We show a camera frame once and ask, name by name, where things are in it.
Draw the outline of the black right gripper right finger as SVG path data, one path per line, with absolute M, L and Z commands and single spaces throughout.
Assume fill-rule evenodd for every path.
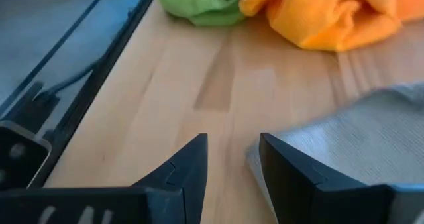
M 342 223 L 344 193 L 366 186 L 270 133 L 260 134 L 259 155 L 279 224 Z

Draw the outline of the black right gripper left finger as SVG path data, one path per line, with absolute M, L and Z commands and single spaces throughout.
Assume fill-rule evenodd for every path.
M 200 224 L 208 172 L 208 140 L 200 133 L 133 184 L 144 190 L 139 224 Z

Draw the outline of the grey microfiber towel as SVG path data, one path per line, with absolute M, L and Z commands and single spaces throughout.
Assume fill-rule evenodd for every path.
M 322 119 L 270 134 L 366 185 L 344 193 L 348 211 L 337 224 L 424 224 L 424 82 L 377 89 Z M 276 218 L 259 142 L 246 158 Z

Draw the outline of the orange microfiber towel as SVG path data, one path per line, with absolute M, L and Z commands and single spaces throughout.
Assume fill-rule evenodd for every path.
M 424 0 L 240 0 L 252 17 L 296 46 L 342 52 L 384 40 L 404 23 L 424 19 Z

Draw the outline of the large green microfiber towel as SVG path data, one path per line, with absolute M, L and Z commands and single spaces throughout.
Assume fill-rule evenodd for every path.
M 197 26 L 229 26 L 244 19 L 239 0 L 159 0 L 163 9 Z

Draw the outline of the black aluminium table frame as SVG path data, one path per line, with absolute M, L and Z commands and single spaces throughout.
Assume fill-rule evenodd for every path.
M 152 0 L 0 0 L 0 192 L 43 186 Z

